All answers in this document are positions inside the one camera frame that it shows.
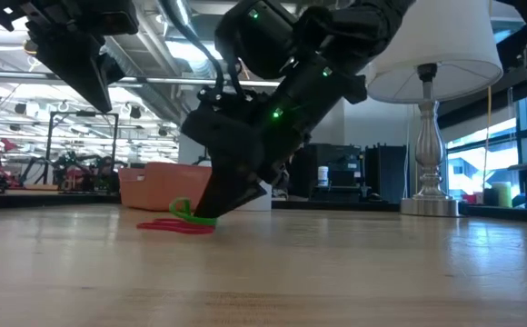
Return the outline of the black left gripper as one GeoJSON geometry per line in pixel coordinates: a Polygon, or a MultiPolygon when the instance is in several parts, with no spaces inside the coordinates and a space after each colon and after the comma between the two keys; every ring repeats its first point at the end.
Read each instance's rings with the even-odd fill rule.
{"type": "MultiPolygon", "coordinates": [[[[88,33],[106,35],[100,0],[0,0],[0,25],[15,30],[15,21],[25,24],[76,25],[88,33]]],[[[36,57],[49,70],[102,113],[111,110],[108,85],[125,77],[109,54],[102,54],[104,39],[83,32],[30,31],[37,45],[36,57]]]]}

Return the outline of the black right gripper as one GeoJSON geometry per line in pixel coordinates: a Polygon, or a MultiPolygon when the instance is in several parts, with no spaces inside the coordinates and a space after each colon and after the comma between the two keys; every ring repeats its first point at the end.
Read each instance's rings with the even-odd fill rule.
{"type": "Polygon", "coordinates": [[[281,91],[237,111],[216,112],[199,101],[182,133],[207,149],[212,173],[194,214],[218,218],[267,195],[261,180],[278,180],[311,131],[312,103],[281,91]]]}

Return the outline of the green rubber band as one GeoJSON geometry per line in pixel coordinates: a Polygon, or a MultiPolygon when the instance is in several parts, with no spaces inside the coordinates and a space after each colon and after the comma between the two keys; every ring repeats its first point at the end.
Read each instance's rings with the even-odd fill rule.
{"type": "Polygon", "coordinates": [[[169,204],[169,212],[174,216],[182,219],[186,223],[193,223],[202,226],[215,227],[217,225],[216,218],[203,218],[195,216],[191,209],[191,200],[186,197],[180,197],[174,199],[169,204]]]}

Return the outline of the orange plastic bin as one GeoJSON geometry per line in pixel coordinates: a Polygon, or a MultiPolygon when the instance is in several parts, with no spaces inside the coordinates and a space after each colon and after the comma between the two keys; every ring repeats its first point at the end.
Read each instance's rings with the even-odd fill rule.
{"type": "Polygon", "coordinates": [[[119,170],[121,202],[147,211],[168,212],[177,198],[199,203],[212,169],[206,166],[150,162],[144,168],[119,170]]]}

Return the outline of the red rubber band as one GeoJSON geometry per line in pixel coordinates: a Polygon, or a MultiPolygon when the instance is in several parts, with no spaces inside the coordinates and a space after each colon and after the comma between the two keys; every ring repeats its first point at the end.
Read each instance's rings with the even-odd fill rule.
{"type": "Polygon", "coordinates": [[[136,225],[137,229],[167,231],[182,234],[209,234],[215,231],[212,225],[189,223],[174,218],[155,219],[151,222],[142,222],[136,225]]]}

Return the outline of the black cabinet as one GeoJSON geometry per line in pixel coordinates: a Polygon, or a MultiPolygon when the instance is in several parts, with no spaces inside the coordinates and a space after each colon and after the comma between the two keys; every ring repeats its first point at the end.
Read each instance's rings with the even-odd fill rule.
{"type": "Polygon", "coordinates": [[[405,187],[406,146],[377,144],[364,149],[365,182],[387,203],[399,204],[405,187]]]}
{"type": "Polygon", "coordinates": [[[288,195],[311,202],[359,203],[362,150],[353,145],[308,144],[287,165],[288,195]],[[317,185],[317,169],[329,167],[329,185],[317,185]]]}

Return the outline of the silver lamp with white shade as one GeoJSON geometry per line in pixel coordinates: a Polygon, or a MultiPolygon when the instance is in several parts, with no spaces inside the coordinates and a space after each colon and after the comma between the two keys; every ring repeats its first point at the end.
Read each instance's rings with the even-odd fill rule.
{"type": "Polygon", "coordinates": [[[446,154],[437,122],[441,101],[474,94],[498,82],[502,63],[492,32],[491,0],[416,0],[387,49],[369,65],[368,95],[379,102],[415,104],[421,127],[415,161],[421,189],[401,201],[404,215],[456,217],[459,205],[441,188],[446,154]]]}

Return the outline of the yellow-green cup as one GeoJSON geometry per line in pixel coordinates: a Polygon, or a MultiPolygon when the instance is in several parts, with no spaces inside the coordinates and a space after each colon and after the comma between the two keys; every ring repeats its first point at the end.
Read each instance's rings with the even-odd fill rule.
{"type": "Polygon", "coordinates": [[[511,182],[492,183],[492,189],[497,193],[499,206],[512,208],[512,183],[511,182]]]}

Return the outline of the black stand frame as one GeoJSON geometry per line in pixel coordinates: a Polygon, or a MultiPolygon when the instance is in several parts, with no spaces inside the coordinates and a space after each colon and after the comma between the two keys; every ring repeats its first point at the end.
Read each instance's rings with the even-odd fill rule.
{"type": "Polygon", "coordinates": [[[109,124],[109,126],[113,129],[113,142],[112,142],[112,154],[111,154],[111,168],[114,168],[116,159],[116,146],[117,146],[117,136],[118,136],[118,125],[119,125],[119,115],[118,114],[104,114],[104,113],[98,113],[94,111],[86,111],[86,110],[79,110],[79,111],[68,111],[68,112],[62,112],[62,111],[52,111],[50,113],[49,122],[48,122],[48,131],[47,131],[47,138],[46,138],[46,150],[45,150],[45,159],[50,160],[51,157],[51,146],[53,141],[53,131],[54,129],[63,123],[66,117],[69,115],[75,115],[78,117],[113,117],[114,123],[109,124]]]}

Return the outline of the black frame rail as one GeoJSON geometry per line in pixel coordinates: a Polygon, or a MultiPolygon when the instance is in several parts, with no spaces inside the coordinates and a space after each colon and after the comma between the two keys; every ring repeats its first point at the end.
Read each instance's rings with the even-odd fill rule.
{"type": "Polygon", "coordinates": [[[527,209],[509,207],[484,206],[478,204],[460,203],[459,212],[462,215],[493,218],[527,223],[527,209]]]}
{"type": "Polygon", "coordinates": [[[0,194],[0,209],[100,203],[120,204],[121,198],[103,194],[0,194]]]}
{"type": "Polygon", "coordinates": [[[396,203],[330,203],[272,201],[274,210],[350,211],[350,212],[400,212],[396,203]]]}

